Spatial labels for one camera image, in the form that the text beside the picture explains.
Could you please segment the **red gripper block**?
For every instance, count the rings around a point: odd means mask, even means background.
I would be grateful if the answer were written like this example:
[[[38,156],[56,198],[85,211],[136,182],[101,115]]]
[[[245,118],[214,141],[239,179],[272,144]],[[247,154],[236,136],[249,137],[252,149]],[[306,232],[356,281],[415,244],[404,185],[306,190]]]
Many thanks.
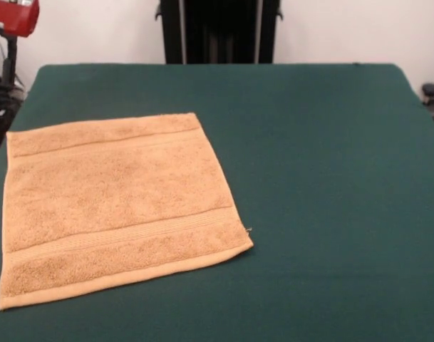
[[[3,63],[2,80],[13,86],[16,80],[17,36],[28,37],[36,27],[39,1],[0,1],[0,33],[7,42],[7,56]]]

